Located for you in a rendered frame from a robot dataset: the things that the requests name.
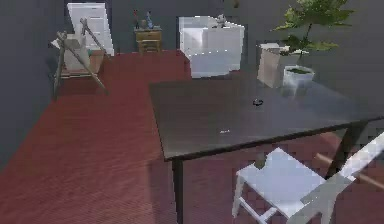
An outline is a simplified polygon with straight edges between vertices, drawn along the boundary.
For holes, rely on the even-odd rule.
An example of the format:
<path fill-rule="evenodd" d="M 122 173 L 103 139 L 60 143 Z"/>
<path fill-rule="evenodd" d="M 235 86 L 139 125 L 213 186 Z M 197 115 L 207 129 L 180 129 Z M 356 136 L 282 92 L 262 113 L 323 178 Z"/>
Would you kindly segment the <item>dark brown table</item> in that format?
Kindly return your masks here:
<path fill-rule="evenodd" d="M 172 164 L 177 224 L 184 224 L 185 161 L 344 129 L 327 172 L 332 175 L 367 124 L 384 120 L 384 112 L 316 82 L 303 94 L 284 91 L 265 86 L 253 74 L 149 85 L 163 158 Z M 264 103 L 254 106 L 255 99 Z"/>

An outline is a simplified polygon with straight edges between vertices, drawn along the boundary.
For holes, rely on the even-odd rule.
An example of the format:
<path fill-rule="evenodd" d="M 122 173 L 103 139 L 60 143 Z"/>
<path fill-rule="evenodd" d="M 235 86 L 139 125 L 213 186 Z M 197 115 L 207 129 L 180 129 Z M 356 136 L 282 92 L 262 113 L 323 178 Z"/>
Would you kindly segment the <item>small wooden nightstand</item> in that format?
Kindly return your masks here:
<path fill-rule="evenodd" d="M 161 51 L 162 29 L 139 28 L 134 29 L 136 43 L 140 54 L 148 51 Z"/>

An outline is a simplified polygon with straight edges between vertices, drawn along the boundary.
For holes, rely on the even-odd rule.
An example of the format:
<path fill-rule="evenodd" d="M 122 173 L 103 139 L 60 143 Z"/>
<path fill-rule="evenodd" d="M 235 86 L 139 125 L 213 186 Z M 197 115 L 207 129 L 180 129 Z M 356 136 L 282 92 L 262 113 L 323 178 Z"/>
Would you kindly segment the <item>beige paper bag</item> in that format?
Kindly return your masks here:
<path fill-rule="evenodd" d="M 279 88 L 283 81 L 284 67 L 290 57 L 280 54 L 281 47 L 277 43 L 261 44 L 260 48 L 258 79 L 268 87 Z"/>

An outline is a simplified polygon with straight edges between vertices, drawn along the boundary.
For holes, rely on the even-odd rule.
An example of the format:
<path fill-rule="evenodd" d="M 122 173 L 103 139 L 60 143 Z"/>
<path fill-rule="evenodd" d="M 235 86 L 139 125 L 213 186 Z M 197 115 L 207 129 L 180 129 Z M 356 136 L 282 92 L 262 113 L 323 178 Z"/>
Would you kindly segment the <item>white chair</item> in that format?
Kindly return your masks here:
<path fill-rule="evenodd" d="M 258 224 L 268 224 L 280 213 L 286 224 L 307 224 L 316 215 L 321 224 L 330 224 L 336 199 L 379 154 L 384 152 L 384 132 L 348 158 L 341 170 L 324 179 L 309 167 L 276 148 L 266 155 L 261 168 L 254 163 L 236 172 L 232 215 L 245 209 Z M 270 208 L 257 213 L 242 196 L 249 186 Z"/>

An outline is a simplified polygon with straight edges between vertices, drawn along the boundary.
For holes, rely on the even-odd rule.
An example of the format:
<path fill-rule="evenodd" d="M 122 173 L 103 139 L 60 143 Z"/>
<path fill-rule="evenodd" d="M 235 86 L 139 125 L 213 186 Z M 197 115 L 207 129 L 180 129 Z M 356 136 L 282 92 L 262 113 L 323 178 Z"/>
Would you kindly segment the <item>grey wooden folding chair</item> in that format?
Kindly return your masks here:
<path fill-rule="evenodd" d="M 78 33 L 57 32 L 57 38 L 51 42 L 54 47 L 59 49 L 58 64 L 53 81 L 54 99 L 57 99 L 59 95 L 61 82 L 71 78 L 91 77 L 106 95 L 109 94 L 99 78 L 99 71 L 104 58 L 110 59 L 110 55 L 90 29 L 88 20 L 81 18 L 79 22 Z M 92 37 L 98 47 L 97 50 L 90 50 L 86 47 L 86 34 Z"/>

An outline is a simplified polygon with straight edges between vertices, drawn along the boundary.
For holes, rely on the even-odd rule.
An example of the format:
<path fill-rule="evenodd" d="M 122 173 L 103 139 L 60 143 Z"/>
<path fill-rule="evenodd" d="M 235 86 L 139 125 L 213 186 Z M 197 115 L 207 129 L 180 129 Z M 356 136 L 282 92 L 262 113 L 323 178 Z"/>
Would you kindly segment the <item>white chest of drawers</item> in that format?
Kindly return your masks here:
<path fill-rule="evenodd" d="M 97 2 L 68 3 L 67 9 L 75 32 L 81 31 L 82 24 L 80 19 L 85 18 L 89 29 L 99 43 L 109 55 L 113 56 L 114 47 L 106 4 Z"/>

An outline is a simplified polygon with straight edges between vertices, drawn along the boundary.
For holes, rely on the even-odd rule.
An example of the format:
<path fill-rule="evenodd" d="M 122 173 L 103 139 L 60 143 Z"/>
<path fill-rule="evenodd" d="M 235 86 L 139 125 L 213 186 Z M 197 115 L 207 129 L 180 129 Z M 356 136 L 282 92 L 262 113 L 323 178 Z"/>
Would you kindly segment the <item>green plant in white pot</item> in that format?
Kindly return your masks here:
<path fill-rule="evenodd" d="M 310 32 L 315 25 L 324 27 L 347 26 L 346 20 L 354 10 L 344 9 L 348 0 L 296 0 L 297 6 L 290 6 L 284 14 L 285 21 L 282 25 L 273 28 L 273 31 L 292 30 L 305 27 L 302 37 L 289 34 L 282 40 L 287 48 L 281 50 L 281 56 L 298 55 L 294 65 L 286 65 L 283 70 L 284 87 L 306 89 L 312 83 L 316 72 L 301 65 L 305 53 L 313 51 L 330 51 L 338 44 L 330 41 L 313 41 Z"/>

